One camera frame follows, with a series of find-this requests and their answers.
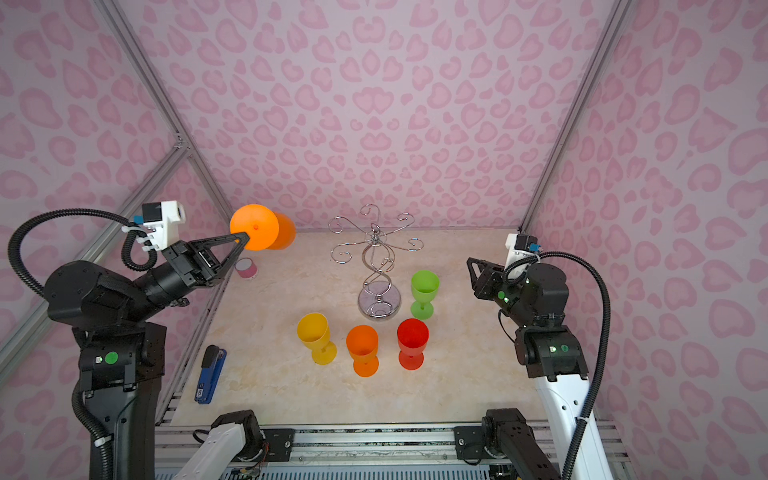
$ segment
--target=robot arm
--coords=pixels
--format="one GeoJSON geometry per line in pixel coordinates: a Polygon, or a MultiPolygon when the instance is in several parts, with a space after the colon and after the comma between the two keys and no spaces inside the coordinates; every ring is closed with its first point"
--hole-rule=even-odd
{"type": "MultiPolygon", "coordinates": [[[[72,393],[72,408],[91,433],[93,479],[154,478],[154,411],[164,374],[166,328],[147,320],[166,307],[189,305],[185,296],[192,290],[222,282],[250,239],[247,233],[234,233],[165,245],[174,239],[176,223],[184,219],[183,208],[176,202],[162,202],[145,204],[142,210],[149,214],[149,227],[154,229],[149,240],[147,233],[127,218],[102,210],[67,209],[31,218],[8,242],[13,270],[48,301],[52,320],[72,327],[80,347],[80,377],[72,393]],[[40,285],[22,261],[25,235],[47,220],[80,215],[122,223],[129,231],[123,261],[144,275],[130,280],[95,263],[77,260],[57,268],[45,286],[40,285]],[[150,260],[141,265],[126,254],[137,236],[150,254],[150,260]],[[211,247],[226,243],[233,247],[220,260],[211,247]],[[166,259],[159,266],[154,266],[156,249],[166,259]]],[[[248,446],[247,428],[245,435],[248,446]]]]}
{"type": "MultiPolygon", "coordinates": [[[[578,258],[567,253],[539,255],[537,239],[530,235],[510,234],[506,246],[509,255],[505,266],[474,258],[467,260],[475,296],[480,300],[495,302],[501,310],[499,315],[503,313],[518,325],[515,331],[518,362],[528,370],[528,377],[534,380],[536,390],[544,403],[561,468],[566,466],[565,460],[569,449],[572,449],[574,433],[577,431],[578,422],[581,422],[584,434],[580,444],[577,444],[578,453],[572,465],[568,466],[572,468],[570,478],[611,479],[613,477],[594,414],[591,413],[591,405],[588,408],[588,419],[581,418],[590,383],[581,345],[563,325],[564,308],[568,301],[565,273],[556,266],[540,262],[525,265],[525,259],[536,261],[541,257],[566,257],[571,260],[578,258]]],[[[596,374],[594,381],[597,386],[601,376],[602,371],[596,374]]],[[[511,417],[506,410],[489,410],[483,419],[486,425],[486,442],[501,450],[510,459],[520,455],[520,445],[524,444],[517,441],[513,434],[525,424],[522,415],[521,421],[514,418],[514,415],[511,417]]],[[[533,475],[534,470],[529,468],[530,465],[538,467],[540,463],[533,461],[521,465],[518,474],[523,480],[526,480],[525,475],[529,475],[529,478],[537,478],[541,474],[549,475],[543,471],[533,475]]]]}
{"type": "Polygon", "coordinates": [[[255,462],[266,456],[267,446],[252,410],[220,415],[208,437],[174,480],[217,480],[227,465],[255,462]]]}

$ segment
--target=pink wall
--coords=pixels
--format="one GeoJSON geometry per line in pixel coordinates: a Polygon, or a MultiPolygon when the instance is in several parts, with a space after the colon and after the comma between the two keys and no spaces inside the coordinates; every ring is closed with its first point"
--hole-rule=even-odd
{"type": "Polygon", "coordinates": [[[235,208],[519,221],[611,0],[131,0],[235,208]]]}
{"type": "MultiPolygon", "coordinates": [[[[768,478],[767,16],[642,1],[534,229],[611,286],[599,405],[641,478],[768,478]]],[[[599,294],[565,267],[593,364],[599,294]]]]}
{"type": "MultiPolygon", "coordinates": [[[[226,233],[226,225],[187,164],[156,198],[169,199],[181,200],[187,209],[187,223],[180,228],[182,239],[226,233]]],[[[104,265],[125,276],[137,276],[122,265],[119,245],[104,265]]],[[[152,318],[168,327],[164,384],[170,381],[210,294],[211,290],[196,290],[188,297],[188,307],[166,309],[152,318]]],[[[88,477],[88,434],[70,404],[78,355],[71,330],[56,324],[0,389],[0,478],[88,477]]]]}
{"type": "MultiPolygon", "coordinates": [[[[172,138],[88,0],[0,6],[0,343],[39,298],[8,266],[12,232],[39,213],[114,211],[172,138]]],[[[23,246],[40,281],[104,223],[49,222],[23,246]]]]}

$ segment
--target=cable clip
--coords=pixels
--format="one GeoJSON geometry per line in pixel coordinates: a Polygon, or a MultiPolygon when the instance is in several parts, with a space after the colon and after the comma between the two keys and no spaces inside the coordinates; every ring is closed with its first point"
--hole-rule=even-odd
{"type": "Polygon", "coordinates": [[[136,230],[138,232],[146,233],[147,231],[141,227],[129,227],[128,225],[123,225],[120,227],[120,230],[123,230],[124,233],[128,233],[131,230],[136,230]]]}
{"type": "Polygon", "coordinates": [[[496,455],[495,453],[488,450],[488,446],[484,446],[483,449],[485,450],[485,453],[489,454],[493,458],[507,458],[507,455],[504,455],[503,453],[501,455],[496,455]]]}
{"type": "Polygon", "coordinates": [[[112,435],[107,435],[105,437],[101,437],[100,439],[94,440],[94,446],[100,447],[103,444],[105,444],[107,442],[111,442],[111,441],[112,441],[112,435]]]}

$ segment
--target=small pink cylinder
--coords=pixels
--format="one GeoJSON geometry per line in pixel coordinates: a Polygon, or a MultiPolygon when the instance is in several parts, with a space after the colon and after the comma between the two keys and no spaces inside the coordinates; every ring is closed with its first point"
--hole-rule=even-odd
{"type": "Polygon", "coordinates": [[[239,259],[237,263],[235,263],[235,270],[237,270],[238,275],[246,280],[254,278],[256,274],[259,273],[259,267],[257,267],[250,258],[239,259]]]}

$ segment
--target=stapler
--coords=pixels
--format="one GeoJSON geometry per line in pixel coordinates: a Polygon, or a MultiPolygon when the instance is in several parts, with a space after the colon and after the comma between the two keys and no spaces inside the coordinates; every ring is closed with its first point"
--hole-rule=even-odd
{"type": "Polygon", "coordinates": [[[209,345],[205,349],[203,369],[200,371],[200,379],[197,380],[197,390],[194,395],[195,402],[205,405],[213,399],[214,390],[216,390],[216,384],[219,382],[219,375],[221,375],[226,357],[227,351],[215,345],[209,345]]]}

